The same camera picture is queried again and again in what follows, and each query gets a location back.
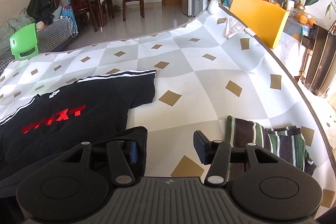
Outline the black jacket with white stripes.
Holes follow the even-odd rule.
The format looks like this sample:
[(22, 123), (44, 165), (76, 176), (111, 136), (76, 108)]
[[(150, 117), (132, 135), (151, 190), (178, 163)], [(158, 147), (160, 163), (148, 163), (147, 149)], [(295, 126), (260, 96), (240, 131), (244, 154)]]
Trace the black jacket with white stripes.
[(1, 198), (60, 153), (126, 129), (130, 109), (151, 103), (156, 71), (123, 71), (79, 79), (36, 95), (1, 119)]

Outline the striped green folded garment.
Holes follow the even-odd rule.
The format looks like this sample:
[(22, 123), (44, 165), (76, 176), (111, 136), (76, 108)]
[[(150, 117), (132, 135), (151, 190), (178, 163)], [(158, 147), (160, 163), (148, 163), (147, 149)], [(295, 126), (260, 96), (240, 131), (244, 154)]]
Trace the striped green folded garment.
[(307, 151), (301, 129), (295, 125), (265, 128), (254, 121), (229, 115), (224, 140), (234, 148), (244, 148), (248, 143), (255, 143), (309, 175), (313, 175), (317, 168)]

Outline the checkered diamond tablecloth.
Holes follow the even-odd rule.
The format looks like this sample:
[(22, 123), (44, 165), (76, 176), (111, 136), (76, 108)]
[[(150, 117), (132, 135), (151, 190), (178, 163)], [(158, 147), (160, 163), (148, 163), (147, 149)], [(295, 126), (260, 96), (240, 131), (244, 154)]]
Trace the checkered diamond tablecloth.
[(256, 122), (253, 140), (270, 144), (273, 152), (276, 139), (263, 137), (260, 127), (295, 125), (317, 166), (313, 177), (323, 190), (323, 214), (335, 205), (335, 159), (306, 91), (249, 32), (227, 38), (233, 20), (218, 8), (166, 32), (12, 61), (1, 76), (1, 117), (36, 94), (81, 78), (154, 69), (153, 103), (131, 110), (127, 121), (128, 127), (148, 129), (148, 176), (172, 175), (184, 159), (198, 164), (193, 132), (223, 139), (228, 116)]

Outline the paper sheet on table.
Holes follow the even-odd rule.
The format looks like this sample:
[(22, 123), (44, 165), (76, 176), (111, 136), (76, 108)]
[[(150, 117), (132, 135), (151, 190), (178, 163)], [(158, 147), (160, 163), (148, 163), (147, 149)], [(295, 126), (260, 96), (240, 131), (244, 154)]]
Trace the paper sheet on table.
[(233, 36), (235, 36), (236, 34), (242, 31), (246, 32), (251, 37), (256, 36), (256, 33), (251, 28), (248, 28), (247, 26), (245, 26), (242, 22), (240, 22), (234, 16), (229, 16), (227, 19), (225, 36), (227, 38), (232, 38)]

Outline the houndstooth sofa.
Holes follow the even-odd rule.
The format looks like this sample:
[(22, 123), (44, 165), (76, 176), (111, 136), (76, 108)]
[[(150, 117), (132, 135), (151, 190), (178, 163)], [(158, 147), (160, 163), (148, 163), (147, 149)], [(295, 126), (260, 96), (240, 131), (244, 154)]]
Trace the houndstooth sofa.
[[(75, 38), (74, 29), (71, 25), (68, 18), (63, 17), (56, 22), (53, 22), (51, 25), (40, 30), (37, 33), (38, 36), (38, 48), (40, 53), (48, 53), (60, 47), (61, 44), (66, 42), (71, 38)], [(14, 56), (11, 53), (11, 50), (1, 56), (1, 74), (6, 69), (9, 63), (14, 60)]]

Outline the green plastic chair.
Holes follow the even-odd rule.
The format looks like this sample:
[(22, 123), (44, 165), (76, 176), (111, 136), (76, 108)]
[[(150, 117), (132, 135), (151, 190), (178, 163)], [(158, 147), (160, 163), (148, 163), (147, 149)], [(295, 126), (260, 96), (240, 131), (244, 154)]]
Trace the green plastic chair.
[(29, 59), (39, 54), (37, 25), (24, 26), (10, 38), (11, 53), (16, 60)]

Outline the blue cartoon garment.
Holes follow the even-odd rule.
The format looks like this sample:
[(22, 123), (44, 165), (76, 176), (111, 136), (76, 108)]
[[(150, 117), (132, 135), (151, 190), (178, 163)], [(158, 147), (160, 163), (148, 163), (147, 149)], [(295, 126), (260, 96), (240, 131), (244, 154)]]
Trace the blue cartoon garment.
[(70, 20), (71, 25), (73, 27), (73, 33), (75, 37), (77, 37), (79, 32), (78, 32), (75, 14), (73, 12), (72, 7), (70, 5), (64, 6), (61, 10), (60, 16), (66, 17), (68, 18), (68, 20)]

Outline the oranges on side table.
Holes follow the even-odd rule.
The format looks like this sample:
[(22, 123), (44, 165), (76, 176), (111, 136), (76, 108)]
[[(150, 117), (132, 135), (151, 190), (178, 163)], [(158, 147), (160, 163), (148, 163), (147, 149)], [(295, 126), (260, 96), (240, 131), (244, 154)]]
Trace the oranges on side table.
[(307, 25), (310, 28), (313, 27), (313, 25), (316, 23), (316, 19), (309, 15), (309, 14), (305, 14), (305, 13), (298, 13), (295, 15), (294, 17), (300, 24), (303, 25)]

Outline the dark wooden dining chair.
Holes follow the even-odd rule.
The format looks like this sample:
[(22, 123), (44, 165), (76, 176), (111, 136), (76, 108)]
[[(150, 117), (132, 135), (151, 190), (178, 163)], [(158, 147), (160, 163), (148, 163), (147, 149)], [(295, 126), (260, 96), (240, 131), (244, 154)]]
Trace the dark wooden dining chair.
[(104, 19), (100, 0), (70, 0), (76, 18), (88, 14), (94, 31), (104, 27)]

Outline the grey green blanket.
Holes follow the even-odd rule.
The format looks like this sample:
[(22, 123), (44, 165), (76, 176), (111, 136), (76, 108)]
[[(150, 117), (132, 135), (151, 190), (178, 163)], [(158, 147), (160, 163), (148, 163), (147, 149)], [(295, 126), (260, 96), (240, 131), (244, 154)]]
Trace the grey green blanket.
[(36, 23), (35, 19), (27, 13), (24, 8), (21, 10), (18, 17), (7, 20), (0, 28), (0, 41), (1, 41), (1, 56), (10, 51), (9, 38), (18, 30), (29, 24)]

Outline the black coat on sofa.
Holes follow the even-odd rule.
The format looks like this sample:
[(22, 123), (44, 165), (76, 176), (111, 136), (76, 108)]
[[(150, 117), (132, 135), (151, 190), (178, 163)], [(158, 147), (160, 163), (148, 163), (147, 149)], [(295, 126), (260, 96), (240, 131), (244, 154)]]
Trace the black coat on sofa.
[(53, 23), (53, 13), (59, 7), (60, 0), (30, 0), (27, 13), (36, 23), (43, 22), (46, 25)]

